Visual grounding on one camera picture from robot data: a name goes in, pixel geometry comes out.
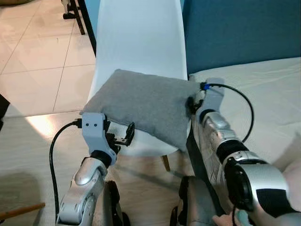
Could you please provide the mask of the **person's hand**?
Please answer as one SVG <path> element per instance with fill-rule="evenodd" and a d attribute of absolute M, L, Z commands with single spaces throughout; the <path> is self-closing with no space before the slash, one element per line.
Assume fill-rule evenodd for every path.
<path fill-rule="evenodd" d="M 240 226 L 239 220 L 232 213 L 220 216 L 215 215 L 212 217 L 212 220 L 217 226 Z"/>

